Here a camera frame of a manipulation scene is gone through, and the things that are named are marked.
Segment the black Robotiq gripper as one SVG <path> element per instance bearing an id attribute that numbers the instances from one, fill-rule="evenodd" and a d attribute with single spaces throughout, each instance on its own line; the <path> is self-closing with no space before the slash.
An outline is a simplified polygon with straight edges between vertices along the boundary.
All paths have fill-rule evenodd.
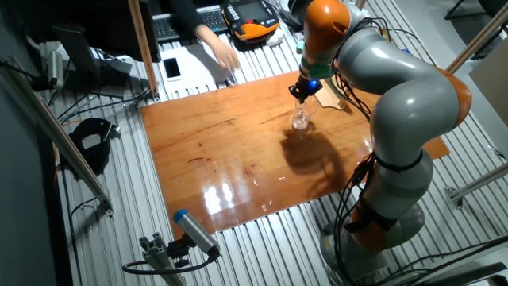
<path id="1" fill-rule="evenodd" d="M 306 79 L 299 77 L 295 85 L 289 86 L 289 92 L 296 98 L 298 104 L 303 104 L 311 100 L 322 89 L 322 84 L 316 79 Z"/>

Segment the bare person hand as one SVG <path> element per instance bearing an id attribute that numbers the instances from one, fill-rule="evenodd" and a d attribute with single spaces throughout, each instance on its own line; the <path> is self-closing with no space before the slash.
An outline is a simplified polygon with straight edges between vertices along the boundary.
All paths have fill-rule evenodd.
<path id="1" fill-rule="evenodd" d="M 220 38 L 215 37 L 206 44 L 211 48 L 217 63 L 224 69 L 235 70 L 240 67 L 240 63 L 235 51 Z"/>

